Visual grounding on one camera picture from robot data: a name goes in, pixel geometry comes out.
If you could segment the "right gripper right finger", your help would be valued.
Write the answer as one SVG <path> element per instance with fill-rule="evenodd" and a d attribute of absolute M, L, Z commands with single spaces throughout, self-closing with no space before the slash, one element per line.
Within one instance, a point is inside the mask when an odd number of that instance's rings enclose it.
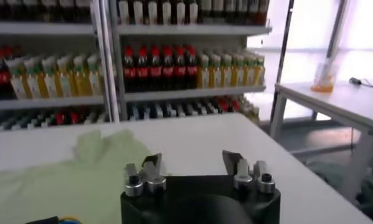
<path fill-rule="evenodd" d="M 252 169 L 240 153 L 222 151 L 222 158 L 229 175 L 233 176 L 235 189 L 255 189 L 262 194 L 275 192 L 275 180 L 265 161 L 257 161 Z"/>

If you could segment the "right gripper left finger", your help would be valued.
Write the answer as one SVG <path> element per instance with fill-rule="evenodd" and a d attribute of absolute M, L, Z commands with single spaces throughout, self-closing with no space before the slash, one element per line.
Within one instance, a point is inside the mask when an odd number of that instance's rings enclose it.
<path fill-rule="evenodd" d="M 166 177 L 161 175 L 162 154 L 157 153 L 145 157 L 141 170 L 137 171 L 134 163 L 124 168 L 124 193 L 128 197 L 139 197 L 147 189 L 149 193 L 166 190 Z"/>

